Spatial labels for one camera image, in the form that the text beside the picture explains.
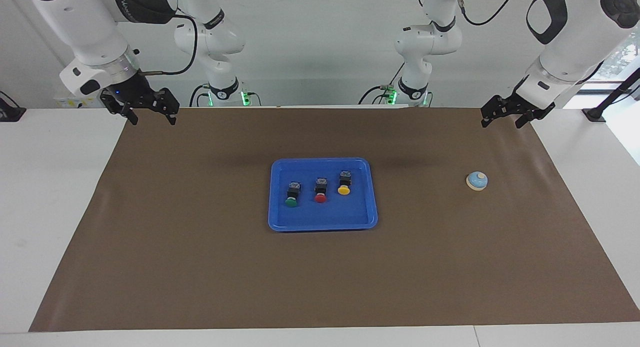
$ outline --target green button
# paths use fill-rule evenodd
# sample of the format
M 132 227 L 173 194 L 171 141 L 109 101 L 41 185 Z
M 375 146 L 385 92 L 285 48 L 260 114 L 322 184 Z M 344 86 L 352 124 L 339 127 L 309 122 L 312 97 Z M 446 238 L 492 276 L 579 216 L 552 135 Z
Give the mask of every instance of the green button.
M 287 207 L 297 207 L 298 206 L 298 201 L 296 201 L 296 199 L 294 197 L 288 197 L 286 199 L 286 201 L 284 201 L 284 204 Z

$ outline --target yellow button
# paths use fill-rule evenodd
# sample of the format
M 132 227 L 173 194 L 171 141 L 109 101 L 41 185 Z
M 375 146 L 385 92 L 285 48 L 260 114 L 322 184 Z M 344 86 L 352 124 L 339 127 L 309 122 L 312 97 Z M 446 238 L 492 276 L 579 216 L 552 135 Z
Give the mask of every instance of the yellow button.
M 341 194 L 342 196 L 346 196 L 351 192 L 352 190 L 350 190 L 346 185 L 341 185 L 340 187 L 338 187 L 338 194 Z

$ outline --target white wall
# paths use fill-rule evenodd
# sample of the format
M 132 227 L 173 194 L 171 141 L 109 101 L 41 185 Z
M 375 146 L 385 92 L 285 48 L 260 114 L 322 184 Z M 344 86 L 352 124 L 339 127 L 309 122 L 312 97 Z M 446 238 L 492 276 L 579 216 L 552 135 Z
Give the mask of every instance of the white wall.
M 27 107 L 49 107 L 62 68 L 73 56 L 55 38 L 29 0 L 15 0 L 24 15 L 7 11 L 12 1 L 0 0 L 2 63 L 25 67 L 22 80 L 2 73 L 0 86 L 26 101 Z M 476 21 L 493 14 L 503 0 L 466 0 Z M 460 50 L 433 57 L 429 85 L 434 106 L 480 107 L 494 94 L 510 94 L 526 68 L 542 50 L 527 29 L 525 14 L 532 0 L 512 0 L 487 26 L 471 26 L 461 16 L 464 34 Z M 394 50 L 398 31 L 423 24 L 417 0 L 220 0 L 228 19 L 246 34 L 245 50 L 231 56 L 238 76 L 260 94 L 265 104 L 354 104 L 369 87 L 388 83 L 402 63 Z M 29 19 L 44 40 L 21 37 Z M 174 45 L 167 25 L 121 23 L 119 28 L 138 48 L 146 70 L 177 71 L 189 56 Z M 169 87 L 183 104 L 197 85 L 206 82 L 199 66 L 180 76 L 151 77 L 155 88 Z M 29 95 L 34 90 L 38 93 Z

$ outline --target white table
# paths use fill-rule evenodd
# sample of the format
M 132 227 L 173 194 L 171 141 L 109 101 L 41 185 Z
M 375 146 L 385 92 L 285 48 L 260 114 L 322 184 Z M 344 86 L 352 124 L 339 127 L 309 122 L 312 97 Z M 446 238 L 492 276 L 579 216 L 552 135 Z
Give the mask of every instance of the white table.
M 32 109 L 0 124 L 0 346 L 640 346 L 640 322 L 26 333 L 124 122 L 102 109 Z M 534 127 L 640 306 L 640 166 L 578 110 Z

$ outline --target robotic arm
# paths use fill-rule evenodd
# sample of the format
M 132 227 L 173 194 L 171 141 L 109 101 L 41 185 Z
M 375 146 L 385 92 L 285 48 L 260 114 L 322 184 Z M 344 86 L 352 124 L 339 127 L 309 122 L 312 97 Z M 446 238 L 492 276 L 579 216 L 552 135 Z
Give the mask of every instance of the robotic arm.
M 428 25 L 403 28 L 395 50 L 404 58 L 404 71 L 394 85 L 397 103 L 420 104 L 425 101 L 432 65 L 427 56 L 448 55 L 462 44 L 462 32 L 456 25 L 458 0 L 423 0 L 422 10 L 431 19 Z
M 238 106 L 240 103 L 246 106 L 243 83 L 238 80 L 226 56 L 240 53 L 245 48 L 245 38 L 240 30 L 225 18 L 218 0 L 180 2 L 183 12 L 194 17 L 198 26 L 196 59 L 205 69 L 210 100 L 214 106 Z M 179 25 L 175 30 L 175 42 L 185 53 L 190 54 L 194 50 L 194 32 L 190 25 Z
M 629 37 L 639 16 L 637 0 L 533 0 L 526 24 L 544 51 L 511 96 L 482 107 L 482 126 L 508 115 L 521 115 L 517 128 L 543 119 L 562 92 L 588 80 Z
M 117 22 L 166 24 L 178 0 L 32 0 L 55 34 L 75 56 L 61 73 L 74 95 L 102 90 L 100 99 L 112 114 L 137 124 L 134 108 L 147 108 L 176 123 L 179 103 L 169 89 L 154 91 L 142 74 Z

